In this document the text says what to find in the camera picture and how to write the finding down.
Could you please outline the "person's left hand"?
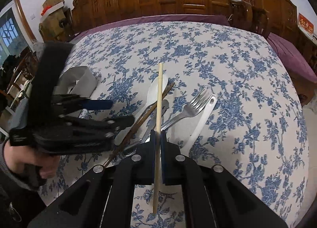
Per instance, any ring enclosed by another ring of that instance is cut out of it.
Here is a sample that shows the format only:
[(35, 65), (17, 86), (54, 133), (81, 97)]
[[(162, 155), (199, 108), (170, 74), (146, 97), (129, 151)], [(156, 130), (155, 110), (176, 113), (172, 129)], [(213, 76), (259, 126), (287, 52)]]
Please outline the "person's left hand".
[(60, 162), (60, 156), (50, 156), (29, 146), (11, 146), (10, 141), (5, 143), (3, 155), (11, 172), (22, 174), (25, 165), (39, 166), (42, 179), (53, 178)]

